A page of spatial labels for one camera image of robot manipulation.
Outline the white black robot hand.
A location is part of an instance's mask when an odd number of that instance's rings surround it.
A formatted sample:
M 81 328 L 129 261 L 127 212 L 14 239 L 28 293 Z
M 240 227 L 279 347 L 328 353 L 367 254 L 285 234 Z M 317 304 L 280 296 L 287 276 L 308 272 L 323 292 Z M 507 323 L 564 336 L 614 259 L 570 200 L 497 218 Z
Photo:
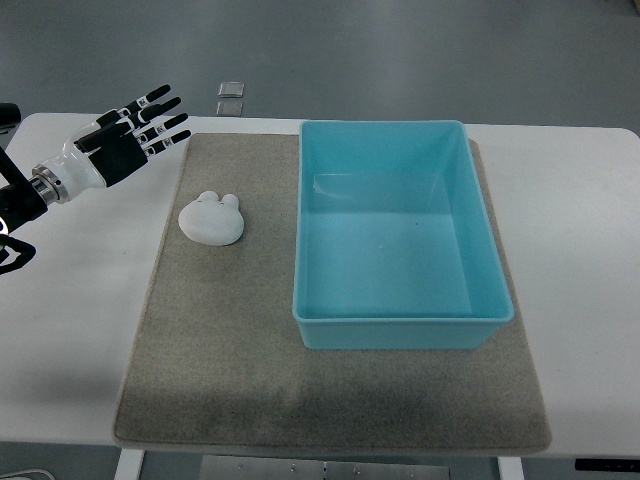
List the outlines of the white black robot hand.
M 184 123 L 189 118 L 187 113 L 135 134 L 134 128 L 148 125 L 181 103 L 180 97 L 174 97 L 165 103 L 151 105 L 170 90 L 168 84 L 162 85 L 124 107 L 105 112 L 96 121 L 71 134 L 58 155 L 33 168 L 30 185 L 45 203 L 64 204 L 86 190 L 119 183 L 144 166 L 148 157 L 187 140 L 192 134 L 190 130 L 149 144 Z M 127 123 L 115 123 L 120 119 Z

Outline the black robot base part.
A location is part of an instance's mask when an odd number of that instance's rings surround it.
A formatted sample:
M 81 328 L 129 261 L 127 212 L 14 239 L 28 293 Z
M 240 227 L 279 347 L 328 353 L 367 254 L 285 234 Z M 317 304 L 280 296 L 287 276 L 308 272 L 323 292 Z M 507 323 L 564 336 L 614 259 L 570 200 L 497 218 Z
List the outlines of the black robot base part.
M 1 274 L 19 270 L 36 255 L 36 248 L 22 240 L 1 235 Z

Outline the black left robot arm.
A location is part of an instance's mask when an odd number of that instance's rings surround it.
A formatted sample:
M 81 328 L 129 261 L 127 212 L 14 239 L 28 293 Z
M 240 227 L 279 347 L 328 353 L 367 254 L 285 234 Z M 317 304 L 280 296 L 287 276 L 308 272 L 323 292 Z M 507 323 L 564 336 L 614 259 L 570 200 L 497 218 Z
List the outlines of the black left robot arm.
M 32 169 L 26 178 L 1 153 L 1 233 L 7 235 L 42 216 L 53 203 L 67 203 L 88 189 L 109 188 L 131 176 L 158 155 L 191 135 L 177 128 L 186 113 L 167 117 L 181 99 L 163 98 L 162 85 L 129 104 L 111 109 L 80 128 L 61 152 Z

